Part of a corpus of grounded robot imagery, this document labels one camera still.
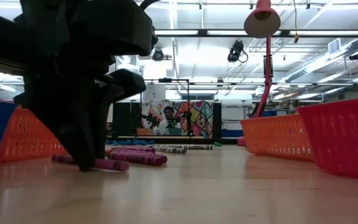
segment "lamp shade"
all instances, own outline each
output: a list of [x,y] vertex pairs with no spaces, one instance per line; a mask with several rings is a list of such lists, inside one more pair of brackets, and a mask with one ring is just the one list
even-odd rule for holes
[[246,33],[255,38],[266,38],[276,33],[281,25],[280,16],[270,7],[270,0],[258,0],[244,22]]

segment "person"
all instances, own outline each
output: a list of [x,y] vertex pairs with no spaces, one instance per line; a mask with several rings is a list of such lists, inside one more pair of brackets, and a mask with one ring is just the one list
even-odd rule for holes
[[[173,121],[173,108],[171,106],[167,106],[164,108],[165,119],[163,119],[160,124],[153,128],[153,133],[156,135],[169,135],[169,129],[167,128],[169,122]],[[174,128],[181,128],[180,123],[174,126]]]

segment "wooden floor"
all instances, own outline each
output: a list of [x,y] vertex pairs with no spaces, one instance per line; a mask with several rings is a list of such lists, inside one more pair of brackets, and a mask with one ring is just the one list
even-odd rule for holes
[[0,223],[358,224],[358,180],[237,146],[128,174],[41,159],[0,166]]

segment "ceiling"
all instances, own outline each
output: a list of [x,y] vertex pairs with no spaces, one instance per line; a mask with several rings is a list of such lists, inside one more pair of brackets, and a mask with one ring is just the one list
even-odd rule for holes
[[[252,0],[162,0],[146,9],[156,29],[243,29],[250,14]],[[281,29],[358,29],[358,0],[272,0],[272,7],[280,15]],[[19,1],[0,1],[0,16],[13,19],[21,13]],[[236,40],[243,41],[249,59],[246,63],[229,63],[227,55]],[[324,52],[332,38],[300,38],[294,44],[292,38],[272,38],[273,69],[275,81],[286,77],[288,72],[302,67],[307,60]],[[236,37],[160,37],[155,48],[173,55],[175,49],[176,74],[180,78],[215,82],[243,82],[246,78],[259,78],[263,82],[262,59],[265,40]],[[140,58],[139,65],[154,63],[150,58]],[[320,79],[358,65],[358,60],[344,62],[343,57],[313,73],[300,78],[301,82],[318,82]],[[172,61],[162,64],[172,70]]]

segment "colorful mural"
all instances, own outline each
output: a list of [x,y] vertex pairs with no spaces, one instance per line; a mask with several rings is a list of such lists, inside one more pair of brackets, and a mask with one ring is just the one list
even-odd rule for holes
[[[156,116],[158,119],[163,120],[163,109],[166,106],[171,106],[175,112],[175,117],[179,117],[184,111],[191,111],[191,125],[195,136],[203,136],[204,138],[212,138],[213,127],[213,103],[206,101],[191,101],[188,104],[185,102],[174,102],[169,100],[150,101],[142,103],[142,114],[148,115],[149,113]],[[186,135],[187,120],[182,119],[181,122],[182,134]],[[143,121],[145,128],[150,127],[150,123]]]

